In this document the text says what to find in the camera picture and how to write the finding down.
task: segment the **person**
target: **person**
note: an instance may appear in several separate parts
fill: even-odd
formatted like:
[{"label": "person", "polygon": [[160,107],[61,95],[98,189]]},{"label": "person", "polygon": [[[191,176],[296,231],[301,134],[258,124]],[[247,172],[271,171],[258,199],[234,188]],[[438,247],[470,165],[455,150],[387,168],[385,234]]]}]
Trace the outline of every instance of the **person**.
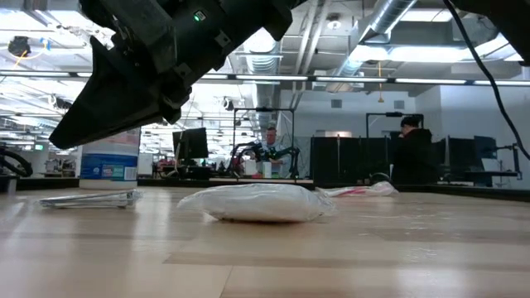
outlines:
[{"label": "person", "polygon": [[272,164],[272,177],[273,178],[280,178],[283,177],[283,166],[289,165],[289,162],[291,160],[291,156],[286,154],[285,156],[281,156],[277,159],[271,159],[266,157],[267,152],[271,151],[280,151],[283,149],[286,149],[282,144],[280,144],[277,141],[277,131],[276,128],[270,127],[267,129],[266,139],[264,142],[262,142],[263,147],[263,155],[261,156],[262,161],[269,161]]},{"label": "person", "polygon": [[420,118],[409,116],[401,122],[401,144],[394,153],[392,182],[396,185],[424,185],[439,180],[438,160],[432,133],[419,128]]}]

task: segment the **ceiling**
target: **ceiling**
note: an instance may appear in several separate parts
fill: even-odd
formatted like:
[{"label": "ceiling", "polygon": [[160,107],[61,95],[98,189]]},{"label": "ceiling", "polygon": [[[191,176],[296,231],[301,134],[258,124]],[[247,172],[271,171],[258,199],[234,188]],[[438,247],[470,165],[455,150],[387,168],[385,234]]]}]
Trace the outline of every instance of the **ceiling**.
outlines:
[{"label": "ceiling", "polygon": [[[88,40],[96,36],[106,46],[112,46],[110,37],[113,32],[93,24],[79,13],[75,0],[49,0],[47,7],[39,9],[22,9],[23,0],[2,2],[0,7],[0,70],[30,71],[69,71],[91,72],[92,53]],[[28,1],[35,5],[43,5],[39,1]],[[277,59],[276,74],[303,74],[306,65],[307,74],[336,74],[353,50],[351,46],[352,28],[356,21],[368,17],[375,4],[374,0],[318,0],[315,17],[311,19],[311,2],[299,6],[293,11],[293,23],[284,38],[280,41],[276,52],[250,53],[245,46],[239,47],[227,59],[219,73],[247,74],[251,72],[251,60],[271,56]],[[464,46],[455,40],[458,36],[451,30],[451,16],[439,0],[420,0],[403,17],[393,30],[392,39],[383,45],[385,51],[404,46],[436,46],[438,43],[450,42],[450,46]],[[498,79],[510,79],[520,73],[516,61],[505,61],[516,53],[506,40],[499,35],[496,28],[487,19],[464,14],[466,27],[476,41],[477,50],[486,65]],[[306,51],[300,56],[304,33],[307,28],[309,40]],[[432,30],[445,28],[447,36],[430,34]],[[8,50],[8,44],[14,36],[29,37],[28,44],[31,54],[19,60]],[[415,62],[413,59],[395,60],[392,55],[383,60],[373,60],[376,52],[367,45],[370,59],[361,61],[357,75],[383,76],[395,78],[437,78],[437,79],[483,79],[470,56],[459,62]],[[297,67],[297,59],[302,58],[301,66]],[[10,146],[32,142],[36,138],[46,139],[51,130],[60,121],[68,104],[75,101],[84,87],[87,78],[68,79],[36,79],[32,77],[0,77],[0,142]],[[291,84],[273,86],[280,89],[291,89]],[[312,91],[312,86],[304,86],[305,93]],[[356,86],[353,91],[371,94],[379,91],[378,84]],[[196,84],[190,101],[182,108],[182,119],[175,126],[153,124],[143,128],[142,150],[149,152],[171,152],[171,132],[191,127],[207,127],[210,151],[226,154],[233,143],[232,127],[234,113],[227,110],[226,104],[231,102],[236,108],[255,108],[261,106],[260,90],[256,84]],[[385,85],[383,91],[403,91],[407,96],[414,97],[423,92],[424,87],[415,85]],[[308,113],[311,104],[304,107]],[[237,127],[236,142],[248,142],[259,137],[260,123],[269,123],[274,115],[258,117],[254,112],[238,115],[241,125]]]}]

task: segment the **plastic bag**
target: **plastic bag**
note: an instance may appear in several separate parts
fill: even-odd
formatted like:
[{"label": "plastic bag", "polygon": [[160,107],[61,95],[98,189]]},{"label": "plastic bag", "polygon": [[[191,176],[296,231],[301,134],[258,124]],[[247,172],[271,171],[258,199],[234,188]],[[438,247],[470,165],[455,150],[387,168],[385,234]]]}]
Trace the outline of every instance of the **plastic bag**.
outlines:
[{"label": "plastic bag", "polygon": [[328,198],[344,196],[387,196],[396,195],[398,191],[388,182],[379,182],[372,186],[344,187],[332,190],[316,189],[320,194]]},{"label": "plastic bag", "polygon": [[335,204],[296,185],[251,184],[202,190],[185,197],[177,208],[200,210],[217,219],[305,222],[332,214]]}]

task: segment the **table surface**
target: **table surface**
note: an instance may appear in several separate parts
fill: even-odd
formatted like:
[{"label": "table surface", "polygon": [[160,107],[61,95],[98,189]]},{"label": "table surface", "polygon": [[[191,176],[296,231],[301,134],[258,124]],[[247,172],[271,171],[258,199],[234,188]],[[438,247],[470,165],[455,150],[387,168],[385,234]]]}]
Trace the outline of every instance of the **table surface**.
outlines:
[{"label": "table surface", "polygon": [[2,298],[529,297],[530,205],[448,195],[338,199],[313,223],[225,223],[143,188],[131,209],[0,197]]}]

